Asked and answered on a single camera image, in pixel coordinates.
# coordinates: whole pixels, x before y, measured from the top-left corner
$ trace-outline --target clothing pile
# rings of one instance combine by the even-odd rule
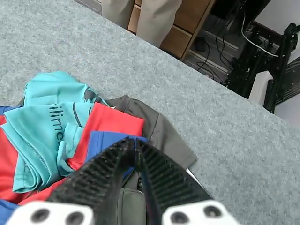
[[[64,72],[30,80],[18,106],[0,108],[0,125],[0,225],[18,206],[46,200],[65,177],[127,136],[150,142],[185,169],[196,160],[162,114],[126,95],[104,100]],[[140,195],[139,187],[130,168],[118,202],[127,221],[135,203],[144,201],[132,194]]]

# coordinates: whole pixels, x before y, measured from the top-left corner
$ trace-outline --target khaki pants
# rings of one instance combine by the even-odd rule
[[[102,0],[102,15],[127,29],[135,0]],[[181,0],[142,0],[136,35],[159,47],[174,23]]]

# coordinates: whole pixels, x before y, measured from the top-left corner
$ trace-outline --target gray table surface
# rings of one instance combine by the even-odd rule
[[[106,98],[162,112],[198,156],[191,171],[243,224],[299,224],[300,131],[72,0],[0,2],[0,103],[63,70]]]

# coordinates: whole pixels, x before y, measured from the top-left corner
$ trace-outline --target shirt sleeve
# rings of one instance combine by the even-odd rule
[[[190,167],[197,160],[193,151],[177,133],[169,120],[162,114],[158,115],[149,142],[154,147],[162,150],[184,169]]]

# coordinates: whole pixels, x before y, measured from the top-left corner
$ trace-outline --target wooden cabinet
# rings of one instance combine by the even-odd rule
[[[182,0],[174,25],[161,48],[183,60],[215,0]],[[128,29],[136,33],[142,0],[135,0]]]
[[[136,33],[137,22],[140,17],[141,8],[138,5],[135,5],[128,29]],[[184,51],[191,40],[192,35],[184,30],[173,26],[169,34],[165,37],[164,41],[161,44],[161,48],[167,50],[169,53],[174,56],[181,58],[184,54]]]

